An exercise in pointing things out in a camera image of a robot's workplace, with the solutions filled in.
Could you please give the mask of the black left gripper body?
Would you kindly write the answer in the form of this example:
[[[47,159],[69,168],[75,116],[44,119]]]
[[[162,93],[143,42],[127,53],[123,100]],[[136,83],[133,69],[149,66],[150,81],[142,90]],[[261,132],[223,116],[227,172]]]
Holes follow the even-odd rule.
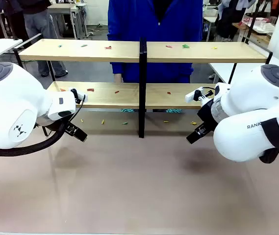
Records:
[[[44,135],[50,135],[51,132],[55,132],[59,129],[62,123],[67,123],[74,114],[71,114],[69,111],[66,111],[69,115],[61,117],[58,120],[51,120],[48,117],[48,113],[41,115],[37,118],[35,127],[42,127]]]

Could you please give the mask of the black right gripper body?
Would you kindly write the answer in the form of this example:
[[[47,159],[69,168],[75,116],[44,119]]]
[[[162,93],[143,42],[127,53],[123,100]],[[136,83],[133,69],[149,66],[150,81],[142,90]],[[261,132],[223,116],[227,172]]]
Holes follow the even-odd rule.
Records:
[[[218,123],[217,121],[213,118],[213,115],[211,113],[211,107],[213,104],[213,99],[208,101],[206,104],[204,104],[201,109],[198,111],[197,115],[199,118],[205,122],[208,126],[211,127],[211,131],[214,131],[215,128],[217,127]]]

